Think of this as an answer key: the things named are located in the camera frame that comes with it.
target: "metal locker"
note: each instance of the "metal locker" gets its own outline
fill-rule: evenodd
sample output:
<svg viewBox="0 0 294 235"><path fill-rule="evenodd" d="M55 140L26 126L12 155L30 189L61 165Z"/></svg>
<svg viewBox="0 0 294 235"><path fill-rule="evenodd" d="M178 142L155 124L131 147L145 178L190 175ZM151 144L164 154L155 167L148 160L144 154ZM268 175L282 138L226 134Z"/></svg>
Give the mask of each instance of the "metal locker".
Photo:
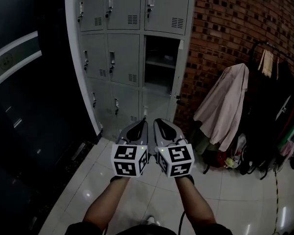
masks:
<svg viewBox="0 0 294 235"><path fill-rule="evenodd" d="M103 29L103 0L76 0L80 31Z"/></svg>
<svg viewBox="0 0 294 235"><path fill-rule="evenodd" d="M108 80L103 34L83 35L81 41L81 59L88 77Z"/></svg>
<svg viewBox="0 0 294 235"><path fill-rule="evenodd" d="M141 0L107 0L108 29L140 29Z"/></svg>
<svg viewBox="0 0 294 235"><path fill-rule="evenodd" d="M88 89L98 127L103 130L102 136L109 140L116 140L119 134L109 84L90 78L88 79Z"/></svg>
<svg viewBox="0 0 294 235"><path fill-rule="evenodd" d="M119 131L138 121L139 92L128 87L112 85Z"/></svg>
<svg viewBox="0 0 294 235"><path fill-rule="evenodd" d="M148 123L148 146L150 151L156 147L153 122L157 118L167 119L170 98L155 93L143 92L142 116L146 117Z"/></svg>
<svg viewBox="0 0 294 235"><path fill-rule="evenodd" d="M139 35L108 34L111 81L138 86Z"/></svg>
<svg viewBox="0 0 294 235"><path fill-rule="evenodd" d="M145 30L185 34L188 0L146 0Z"/></svg>

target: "forearm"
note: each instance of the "forearm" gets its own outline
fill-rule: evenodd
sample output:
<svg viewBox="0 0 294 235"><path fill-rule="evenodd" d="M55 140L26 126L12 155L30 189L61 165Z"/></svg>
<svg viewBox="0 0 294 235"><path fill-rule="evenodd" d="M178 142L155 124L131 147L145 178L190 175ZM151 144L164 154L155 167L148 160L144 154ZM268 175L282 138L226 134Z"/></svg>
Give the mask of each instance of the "forearm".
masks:
<svg viewBox="0 0 294 235"><path fill-rule="evenodd" d="M88 208L83 221L93 223L103 231L112 219L128 181L125 177L112 181Z"/></svg>
<svg viewBox="0 0 294 235"><path fill-rule="evenodd" d="M193 183L186 177L175 179L187 218L194 230L216 222L214 214Z"/></svg>

